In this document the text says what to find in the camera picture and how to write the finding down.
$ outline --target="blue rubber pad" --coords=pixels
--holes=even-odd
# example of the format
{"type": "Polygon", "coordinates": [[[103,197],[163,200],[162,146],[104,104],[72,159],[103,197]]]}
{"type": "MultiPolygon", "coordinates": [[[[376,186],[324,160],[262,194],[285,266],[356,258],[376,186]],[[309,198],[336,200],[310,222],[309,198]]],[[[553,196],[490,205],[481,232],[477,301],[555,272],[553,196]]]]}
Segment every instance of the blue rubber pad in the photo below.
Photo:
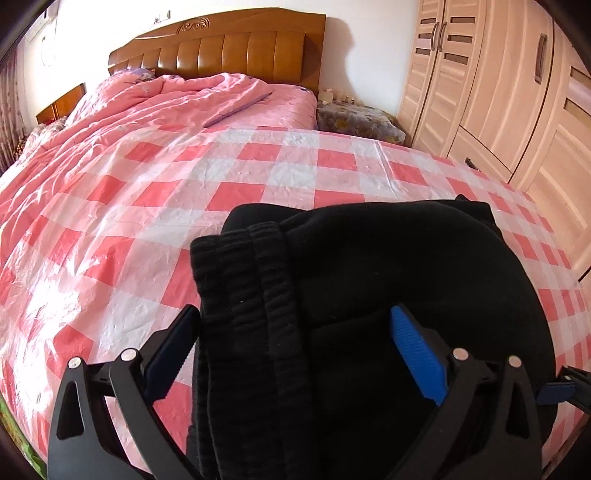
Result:
{"type": "Polygon", "coordinates": [[[440,406],[447,396],[445,367],[402,308],[393,307],[390,318],[392,340],[423,397],[434,400],[440,406]]]}

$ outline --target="nightstand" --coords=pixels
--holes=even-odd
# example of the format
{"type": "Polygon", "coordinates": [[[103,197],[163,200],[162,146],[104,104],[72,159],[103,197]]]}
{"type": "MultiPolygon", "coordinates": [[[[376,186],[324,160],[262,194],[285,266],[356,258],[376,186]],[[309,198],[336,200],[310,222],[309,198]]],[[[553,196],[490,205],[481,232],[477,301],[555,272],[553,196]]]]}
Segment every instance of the nightstand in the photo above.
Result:
{"type": "Polygon", "coordinates": [[[402,145],[406,134],[396,128],[387,113],[369,106],[349,103],[318,104],[318,130],[372,138],[402,145]]]}

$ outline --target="wooden headboard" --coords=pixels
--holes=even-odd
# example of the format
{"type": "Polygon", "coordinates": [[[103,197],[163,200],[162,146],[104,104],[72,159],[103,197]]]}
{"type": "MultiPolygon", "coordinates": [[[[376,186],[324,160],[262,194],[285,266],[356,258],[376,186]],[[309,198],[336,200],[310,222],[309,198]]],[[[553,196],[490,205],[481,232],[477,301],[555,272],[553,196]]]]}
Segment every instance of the wooden headboard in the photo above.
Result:
{"type": "Polygon", "coordinates": [[[142,67],[185,78],[245,73],[318,92],[326,16],[254,8],[147,32],[109,56],[109,72],[142,67]]]}

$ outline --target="wooden wardrobe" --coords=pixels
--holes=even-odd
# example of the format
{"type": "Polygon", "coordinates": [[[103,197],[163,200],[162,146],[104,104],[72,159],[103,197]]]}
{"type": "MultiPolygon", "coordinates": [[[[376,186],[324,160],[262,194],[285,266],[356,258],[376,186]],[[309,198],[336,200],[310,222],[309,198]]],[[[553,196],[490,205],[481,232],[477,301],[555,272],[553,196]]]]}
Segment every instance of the wooden wardrobe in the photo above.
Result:
{"type": "Polygon", "coordinates": [[[527,192],[591,295],[591,73],[535,0],[423,0],[398,120],[527,192]]]}

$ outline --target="pink and white checkered bedsheet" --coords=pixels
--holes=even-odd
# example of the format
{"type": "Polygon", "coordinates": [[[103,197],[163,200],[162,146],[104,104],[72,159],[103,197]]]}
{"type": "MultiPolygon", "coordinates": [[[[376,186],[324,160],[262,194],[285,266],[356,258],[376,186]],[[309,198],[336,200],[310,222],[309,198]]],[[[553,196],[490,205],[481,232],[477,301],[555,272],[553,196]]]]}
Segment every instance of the pink and white checkered bedsheet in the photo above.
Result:
{"type": "MultiPolygon", "coordinates": [[[[312,209],[459,193],[488,202],[538,291],[558,366],[589,366],[587,308],[547,221],[523,193],[450,160],[314,131],[149,125],[103,148],[80,169],[57,169],[42,185],[37,196],[4,212],[13,225],[26,223],[25,234],[13,238],[6,223],[0,227],[0,391],[43,457],[68,359],[114,359],[168,326],[186,303],[199,304],[190,241],[218,233],[230,210],[243,203],[312,209]],[[39,201],[40,213],[29,215],[29,204],[39,201]]],[[[191,368],[187,361],[156,405],[182,448],[191,368]]],[[[120,412],[111,407],[132,461],[143,465],[120,412]]],[[[569,405],[560,407],[544,446],[546,460],[580,417],[569,405]]]]}

